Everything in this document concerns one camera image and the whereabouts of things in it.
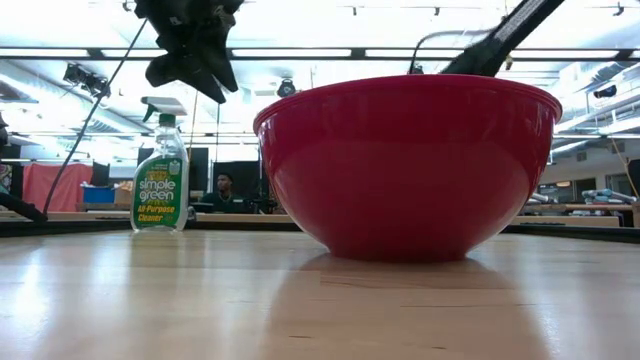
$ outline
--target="person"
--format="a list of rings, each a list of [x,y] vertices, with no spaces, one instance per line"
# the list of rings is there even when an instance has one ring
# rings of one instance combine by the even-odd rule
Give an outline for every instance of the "person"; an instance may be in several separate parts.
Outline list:
[[[233,177],[228,173],[221,173],[217,178],[218,191],[205,194],[200,202],[212,204],[213,212],[227,214],[243,214],[247,212],[244,199],[233,193]]]

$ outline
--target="workbench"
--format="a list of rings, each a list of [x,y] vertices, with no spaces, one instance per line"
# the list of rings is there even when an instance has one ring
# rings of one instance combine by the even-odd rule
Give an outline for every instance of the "workbench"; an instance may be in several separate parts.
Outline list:
[[[0,242],[6,359],[633,359],[640,247],[498,235],[462,262],[336,259],[301,232]]]

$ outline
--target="green label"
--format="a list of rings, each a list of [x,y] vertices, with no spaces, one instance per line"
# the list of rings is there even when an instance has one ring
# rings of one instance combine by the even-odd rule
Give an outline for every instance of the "green label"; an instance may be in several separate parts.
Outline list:
[[[182,205],[182,159],[150,161],[140,169],[134,185],[132,211],[136,227],[175,227]]]

